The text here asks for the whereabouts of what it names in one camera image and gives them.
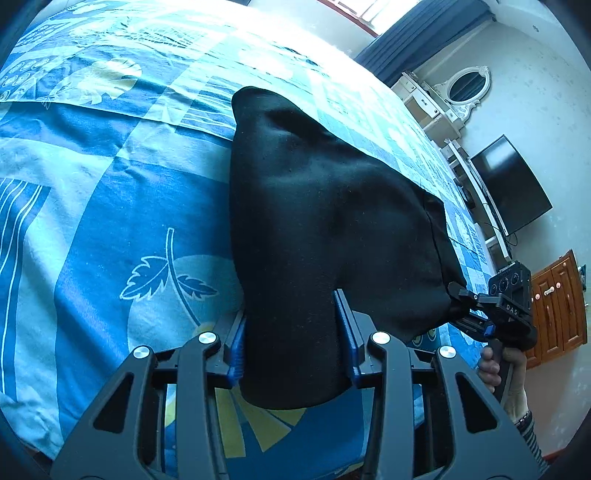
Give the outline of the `person's right hand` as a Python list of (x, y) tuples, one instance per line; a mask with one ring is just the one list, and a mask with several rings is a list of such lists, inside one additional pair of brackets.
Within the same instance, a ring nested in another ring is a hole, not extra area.
[(503, 380), (506, 381), (504, 410), (513, 423), (517, 424), (530, 411), (525, 390), (527, 359), (520, 350), (505, 348), (503, 360), (512, 368), (511, 380), (501, 373), (501, 365), (494, 359), (494, 351), (490, 346), (481, 351), (477, 374), (491, 393), (501, 386)]

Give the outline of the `striped sleeve forearm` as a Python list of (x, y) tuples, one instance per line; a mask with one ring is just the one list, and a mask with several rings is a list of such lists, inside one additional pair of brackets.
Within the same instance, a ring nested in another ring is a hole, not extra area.
[(525, 441), (528, 449), (534, 456), (538, 465), (539, 477), (543, 476), (549, 469), (548, 462), (543, 458), (541, 448), (538, 445), (535, 434), (535, 422), (533, 414), (528, 410), (516, 423), (515, 426)]

